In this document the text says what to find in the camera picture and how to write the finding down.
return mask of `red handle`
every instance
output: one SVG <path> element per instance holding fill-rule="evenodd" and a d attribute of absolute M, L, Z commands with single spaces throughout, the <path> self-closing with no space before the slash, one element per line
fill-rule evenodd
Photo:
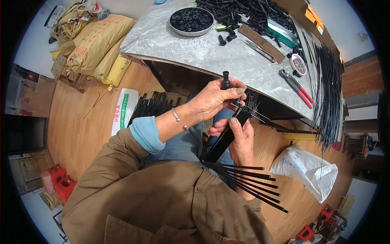
<path fill-rule="evenodd" d="M 301 90 L 301 92 L 303 92 L 305 94 L 305 96 L 307 97 L 307 99 L 309 99 L 309 101 L 311 103 L 314 103 L 313 99 L 309 96 L 309 94 L 307 94 L 307 92 L 305 91 L 305 89 L 303 87 L 300 87 L 299 90 Z"/>
<path fill-rule="evenodd" d="M 305 104 L 310 108 L 313 109 L 309 101 L 306 99 L 306 97 L 303 95 L 301 91 L 298 92 L 298 95 L 302 98 L 302 100 L 305 102 Z"/>

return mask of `wooden cabinet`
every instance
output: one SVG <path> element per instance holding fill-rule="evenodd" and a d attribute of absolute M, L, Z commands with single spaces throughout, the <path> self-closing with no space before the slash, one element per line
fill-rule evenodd
<path fill-rule="evenodd" d="M 48 150 L 9 157 L 12 176 L 19 194 L 43 187 L 41 173 L 54 166 Z"/>

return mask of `light blue sleeve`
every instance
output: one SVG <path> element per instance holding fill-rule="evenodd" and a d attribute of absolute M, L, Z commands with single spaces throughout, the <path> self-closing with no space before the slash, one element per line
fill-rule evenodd
<path fill-rule="evenodd" d="M 165 143 L 160 141 L 154 116 L 135 118 L 129 126 L 134 139 L 150 154 L 157 154 L 164 149 Z"/>

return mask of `gray marble countertop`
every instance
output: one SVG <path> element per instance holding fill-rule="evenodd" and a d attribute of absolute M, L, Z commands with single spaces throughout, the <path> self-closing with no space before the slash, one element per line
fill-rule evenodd
<path fill-rule="evenodd" d="M 227 32 L 217 32 L 215 27 L 220 24 L 216 22 L 213 29 L 203 36 L 185 37 L 174 33 L 168 23 L 169 17 L 178 9 L 191 6 L 196 6 L 194 0 L 167 0 L 160 5 L 153 4 L 126 36 L 120 47 L 121 54 L 124 57 L 129 55 L 144 60 L 177 64 L 216 76 L 222 76 L 222 72 L 227 70 L 230 77 L 241 80 L 253 90 L 288 106 L 307 119 L 312 118 L 313 110 L 307 107 L 278 74 L 282 68 L 292 74 L 293 69 L 288 58 L 285 58 L 281 64 L 269 62 L 245 45 L 244 41 L 247 38 L 238 31 L 235 40 L 228 42 L 226 46 L 219 46 L 218 35 L 221 34 L 225 38 Z M 302 27 L 296 21 L 295 24 L 309 62 L 308 49 L 301 32 Z M 320 45 L 314 35 L 306 31 L 305 35 L 310 45 L 311 40 Z M 277 47 L 273 40 L 264 38 Z M 291 52 L 291 49 L 284 45 L 278 49 L 284 55 Z M 313 82 L 317 87 L 317 71 L 309 69 L 312 72 L 312 80 L 315 77 Z M 315 95 L 310 92 L 308 75 L 296 80 L 315 100 Z"/>

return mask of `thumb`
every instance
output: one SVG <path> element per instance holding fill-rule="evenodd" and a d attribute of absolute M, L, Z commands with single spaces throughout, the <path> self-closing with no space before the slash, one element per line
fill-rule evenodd
<path fill-rule="evenodd" d="M 244 138 L 243 128 L 237 118 L 231 118 L 229 120 L 230 129 L 232 129 L 234 137 L 237 139 Z"/>
<path fill-rule="evenodd" d="M 245 94 L 245 88 L 239 87 L 239 88 L 229 88 L 226 90 L 221 90 L 221 94 L 223 96 L 223 100 L 229 100 L 229 99 L 237 99 L 242 97 L 243 94 Z"/>

